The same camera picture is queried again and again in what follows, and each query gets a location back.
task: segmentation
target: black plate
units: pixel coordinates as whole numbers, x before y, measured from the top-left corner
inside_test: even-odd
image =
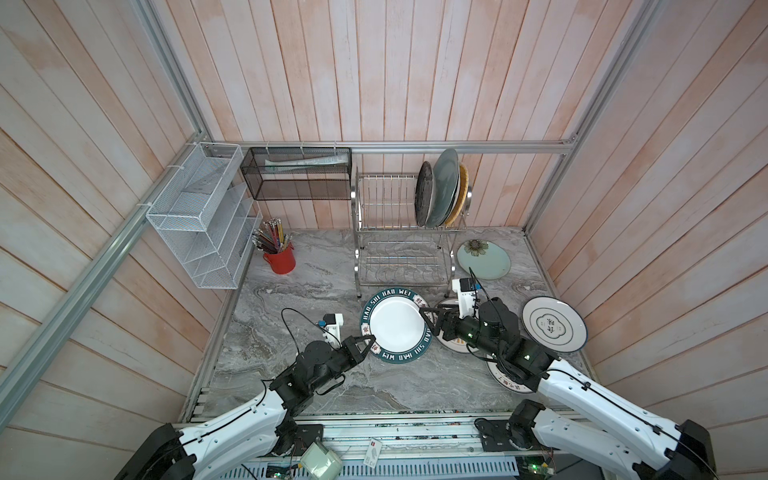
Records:
[[[432,199],[435,196],[434,177],[432,175],[432,165],[429,162],[422,164],[419,170],[419,178],[416,180],[415,199],[413,207],[416,210],[416,225],[424,227],[432,209]]]

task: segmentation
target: bundle of pencils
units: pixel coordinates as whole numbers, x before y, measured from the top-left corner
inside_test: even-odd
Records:
[[[254,235],[253,242],[259,250],[274,255],[288,248],[290,238],[290,233],[286,235],[283,232],[283,224],[280,219],[273,218],[261,224],[261,228]]]

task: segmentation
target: yellow plate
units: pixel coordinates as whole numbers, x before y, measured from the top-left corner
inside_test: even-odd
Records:
[[[469,172],[464,164],[460,164],[458,166],[458,198],[456,199],[456,205],[453,206],[453,210],[451,210],[451,214],[448,215],[444,225],[451,225],[462,212],[464,202],[467,200],[467,189],[469,189]]]

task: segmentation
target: plate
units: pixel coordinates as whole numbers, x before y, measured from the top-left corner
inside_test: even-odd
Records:
[[[429,304],[416,292],[402,287],[382,290],[362,308],[360,330],[376,336],[371,353],[387,363],[408,363],[424,355],[432,332],[419,314]]]
[[[416,225],[424,227],[427,224],[427,217],[429,217],[429,211],[434,199],[435,188],[432,165],[429,162],[424,162],[422,169],[419,170],[419,178],[416,180],[416,192],[413,201],[413,207],[416,210]]]
[[[485,358],[490,359],[492,357],[490,355],[486,355]],[[498,369],[498,366],[496,366],[495,363],[485,362],[485,364],[488,366],[488,371],[491,373],[491,375],[493,375],[493,378],[495,378],[497,382],[501,383],[502,386],[507,390],[511,390],[515,393],[522,393],[523,395],[533,393],[533,390],[529,389],[527,386],[512,382],[508,376],[506,376],[501,370]]]
[[[587,325],[581,315],[550,296],[538,296],[525,304],[523,327],[533,340],[555,352],[575,352],[587,342]]]
[[[449,298],[446,300],[443,300],[442,302],[437,304],[438,306],[441,305],[456,305],[458,306],[458,298]],[[453,339],[453,340],[443,340],[442,334],[437,336],[437,340],[446,348],[453,350],[457,353],[469,353],[467,350],[467,342],[465,342],[462,339]],[[478,349],[469,347],[472,352],[477,352]]]
[[[451,213],[448,215],[448,218],[445,219],[444,225],[446,226],[451,225],[456,221],[459,214],[462,212],[464,202],[467,200],[467,190],[469,189],[469,172],[467,171],[467,167],[465,167],[463,164],[458,166],[458,170],[458,193],[456,194],[456,202],[454,202],[453,209],[451,209]]]
[[[440,154],[440,158],[432,169],[435,176],[435,201],[432,212],[427,218],[426,226],[430,228],[441,225],[451,210],[453,199],[458,190],[458,155],[456,150],[449,148]]]
[[[509,273],[509,255],[499,245],[485,240],[468,240],[458,248],[458,264],[465,272],[472,272],[480,280],[496,280]]]

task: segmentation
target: robotic arm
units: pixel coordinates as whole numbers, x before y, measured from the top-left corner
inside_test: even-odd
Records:
[[[453,280],[458,305],[422,308],[432,334],[460,338],[491,356],[512,381],[570,406],[602,430],[560,417],[542,404],[523,401],[503,433],[475,425],[519,449],[537,443],[578,455],[631,480],[709,480],[715,464],[707,430],[687,420],[676,425],[599,385],[559,355],[520,335],[518,317],[498,298],[477,308],[476,285]]]
[[[336,318],[340,326],[342,320]],[[311,342],[269,388],[264,383],[260,397],[178,432],[170,423],[156,429],[115,480],[208,480],[219,478],[249,458],[286,453],[299,428],[293,417],[310,405],[320,386],[343,378],[344,372],[361,363],[376,341],[373,335],[348,336],[339,346],[338,328],[326,331],[332,337],[328,343]],[[341,382],[321,395],[339,385]]]

